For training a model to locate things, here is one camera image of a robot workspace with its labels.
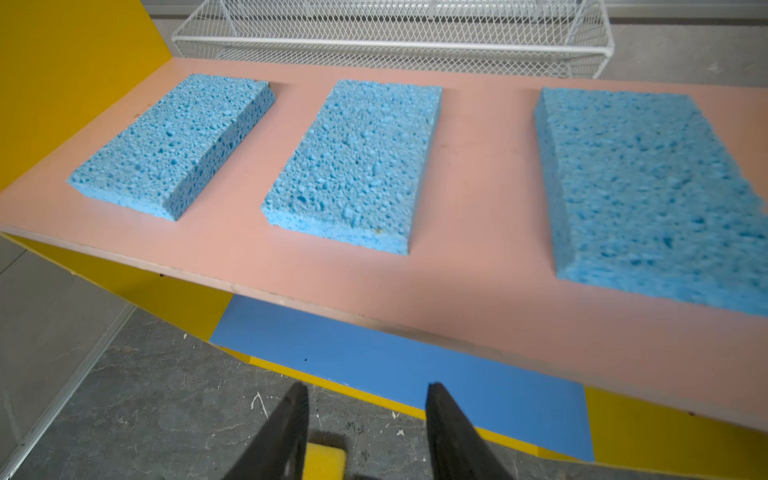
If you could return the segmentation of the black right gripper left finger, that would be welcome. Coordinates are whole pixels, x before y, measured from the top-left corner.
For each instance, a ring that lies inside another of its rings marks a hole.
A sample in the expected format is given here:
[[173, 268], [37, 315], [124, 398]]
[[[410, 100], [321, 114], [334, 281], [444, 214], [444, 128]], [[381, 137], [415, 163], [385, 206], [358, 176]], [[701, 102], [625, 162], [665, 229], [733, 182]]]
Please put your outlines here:
[[223, 479], [301, 480], [308, 429], [308, 389], [296, 381]]

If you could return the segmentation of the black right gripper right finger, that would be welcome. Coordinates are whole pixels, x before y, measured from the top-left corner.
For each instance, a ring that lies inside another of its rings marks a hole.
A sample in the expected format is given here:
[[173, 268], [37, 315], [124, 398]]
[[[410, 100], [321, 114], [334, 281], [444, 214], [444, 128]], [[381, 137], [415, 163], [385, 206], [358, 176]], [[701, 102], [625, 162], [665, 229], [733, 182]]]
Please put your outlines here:
[[514, 479], [442, 383], [429, 385], [425, 413], [434, 479]]

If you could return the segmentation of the blue sponge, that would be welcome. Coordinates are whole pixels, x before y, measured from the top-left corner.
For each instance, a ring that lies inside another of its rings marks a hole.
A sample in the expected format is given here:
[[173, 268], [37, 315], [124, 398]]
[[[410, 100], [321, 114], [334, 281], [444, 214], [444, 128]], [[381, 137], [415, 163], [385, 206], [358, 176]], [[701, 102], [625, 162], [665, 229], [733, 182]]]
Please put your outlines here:
[[440, 86], [340, 80], [267, 193], [267, 221], [406, 255]]
[[86, 197], [176, 221], [275, 101], [266, 81], [192, 74], [67, 182]]

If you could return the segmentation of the yellow sponge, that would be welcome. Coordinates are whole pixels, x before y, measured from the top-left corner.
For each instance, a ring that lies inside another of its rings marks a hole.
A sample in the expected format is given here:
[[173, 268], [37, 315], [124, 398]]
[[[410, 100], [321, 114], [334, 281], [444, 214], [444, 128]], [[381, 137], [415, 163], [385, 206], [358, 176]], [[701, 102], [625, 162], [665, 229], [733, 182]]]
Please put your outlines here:
[[343, 480], [347, 454], [343, 449], [308, 443], [303, 480]]

